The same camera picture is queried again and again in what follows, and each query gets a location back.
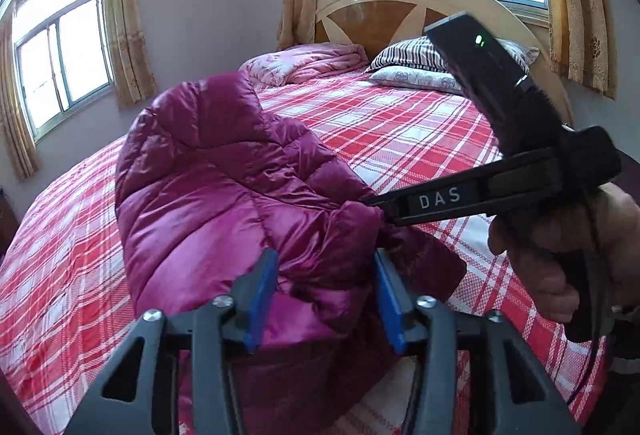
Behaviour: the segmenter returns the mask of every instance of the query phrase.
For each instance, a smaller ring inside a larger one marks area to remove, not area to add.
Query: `red plaid bedsheet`
[[[378,192],[498,158],[487,121],[468,100],[380,87],[366,77],[356,72],[304,85],[258,86],[257,92],[266,110],[306,123]],[[113,206],[122,141],[75,166],[36,199],[0,267],[0,368],[46,435],[62,432],[134,321]],[[537,314],[506,257],[489,252],[488,224],[472,216],[422,226],[467,263],[450,305],[477,314],[503,310],[567,397],[584,371],[588,345],[567,341],[559,325]],[[460,355],[461,404],[468,402],[468,365]],[[413,369],[413,361],[402,360],[330,433],[399,433]],[[578,418],[588,415],[600,388],[592,377],[574,402]],[[456,431],[466,423],[460,408]]]

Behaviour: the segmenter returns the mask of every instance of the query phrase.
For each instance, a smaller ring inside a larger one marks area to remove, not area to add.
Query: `striped pillowcase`
[[[431,72],[448,72],[447,63],[427,36],[389,45],[375,57],[367,72],[390,65],[421,68]]]
[[[514,41],[498,39],[500,45],[529,73],[529,65],[540,54],[536,47],[526,47]],[[385,66],[407,66],[431,72],[449,72],[449,65],[435,49],[427,36],[400,41],[382,50],[369,65],[367,72],[374,72]]]

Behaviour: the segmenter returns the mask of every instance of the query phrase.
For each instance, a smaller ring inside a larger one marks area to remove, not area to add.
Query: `folded blanket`
[[[313,43],[263,54],[242,64],[240,71],[252,82],[282,86],[345,74],[368,61],[361,45]]]

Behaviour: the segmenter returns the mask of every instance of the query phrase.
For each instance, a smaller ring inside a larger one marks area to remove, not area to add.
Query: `screw head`
[[[486,318],[494,323],[502,322],[502,312],[500,310],[492,310],[487,312]]]
[[[418,307],[433,309],[438,304],[438,300],[433,296],[420,296],[416,303],[418,304]]]
[[[158,309],[150,309],[142,314],[142,319],[145,321],[158,321],[162,317],[162,312]]]
[[[228,294],[222,294],[222,296],[213,298],[213,304],[221,309],[226,309],[234,304],[234,299]]]

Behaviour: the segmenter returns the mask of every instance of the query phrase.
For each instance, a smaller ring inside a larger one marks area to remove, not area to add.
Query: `puffer jacket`
[[[396,361],[372,295],[376,246],[441,300],[465,274],[438,240],[356,202],[367,195],[305,125],[262,111],[239,74],[164,92],[129,131],[116,214],[137,316],[195,309],[228,292],[264,248],[279,253],[262,346],[233,364],[250,435],[316,433]],[[187,377],[183,418],[190,405]]]

